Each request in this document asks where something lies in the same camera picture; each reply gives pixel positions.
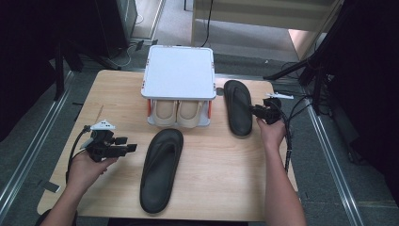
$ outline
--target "hand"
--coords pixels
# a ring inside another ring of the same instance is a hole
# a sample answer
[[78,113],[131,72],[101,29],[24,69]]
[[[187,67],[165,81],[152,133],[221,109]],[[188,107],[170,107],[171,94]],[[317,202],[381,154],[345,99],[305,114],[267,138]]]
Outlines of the hand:
[[79,153],[72,161],[67,188],[81,195],[103,174],[107,167],[117,162],[118,158],[107,158],[102,162],[94,162],[88,152]]
[[276,121],[273,124],[266,124],[262,119],[256,118],[256,122],[261,128],[261,136],[265,149],[278,150],[279,145],[285,136],[285,124],[282,121]]

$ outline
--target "wooden tabletop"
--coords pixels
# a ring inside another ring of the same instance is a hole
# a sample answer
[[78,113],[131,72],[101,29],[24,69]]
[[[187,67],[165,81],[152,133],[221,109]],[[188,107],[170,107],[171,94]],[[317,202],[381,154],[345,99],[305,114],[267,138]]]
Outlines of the wooden tabletop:
[[[116,126],[114,137],[128,137],[137,149],[110,166],[88,190],[79,204],[80,216],[263,221],[265,166],[260,129],[254,120],[250,135],[235,136],[229,129],[223,96],[212,101],[210,125],[178,128],[184,135],[184,147],[166,209],[150,215],[141,208],[144,159],[153,137],[164,129],[147,122],[142,80],[143,73],[99,72],[50,180],[61,189],[44,191],[38,212],[52,208],[65,188],[69,154],[84,125],[108,120]],[[216,87],[223,88],[228,80],[217,78]],[[265,81],[239,81],[248,87],[253,105],[261,105],[264,94],[273,91]],[[89,136],[83,135],[77,147]],[[280,152],[285,159],[285,140]],[[289,178],[297,190],[292,168]]]

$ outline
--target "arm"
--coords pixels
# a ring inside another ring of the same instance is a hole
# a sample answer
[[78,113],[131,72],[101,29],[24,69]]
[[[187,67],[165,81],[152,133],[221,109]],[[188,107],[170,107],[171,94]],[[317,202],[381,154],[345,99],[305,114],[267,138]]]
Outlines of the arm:
[[306,225],[302,205],[285,172],[279,145],[285,136],[282,121],[268,125],[256,119],[261,128],[266,159],[264,216],[268,225]]
[[87,152],[78,154],[72,161],[69,180],[64,192],[41,225],[71,226],[77,206],[89,187],[115,163],[117,158],[94,162]]

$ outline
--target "forearm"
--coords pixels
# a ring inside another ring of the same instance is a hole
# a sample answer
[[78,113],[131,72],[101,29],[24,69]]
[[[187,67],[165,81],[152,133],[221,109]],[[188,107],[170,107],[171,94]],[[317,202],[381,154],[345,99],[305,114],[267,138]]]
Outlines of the forearm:
[[266,222],[269,225],[306,225],[302,205],[282,165],[279,148],[265,148]]
[[84,192],[78,192],[66,187],[56,205],[50,211],[47,218],[42,222],[43,225],[71,226],[77,206],[83,197]]

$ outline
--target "person's left hand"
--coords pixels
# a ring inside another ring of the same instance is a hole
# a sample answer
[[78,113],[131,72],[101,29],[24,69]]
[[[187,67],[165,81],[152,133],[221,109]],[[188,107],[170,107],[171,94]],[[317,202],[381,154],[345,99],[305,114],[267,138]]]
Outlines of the person's left hand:
[[94,162],[88,152],[81,152],[72,161],[67,187],[85,194],[107,167],[117,160],[118,158],[107,158],[102,162]]

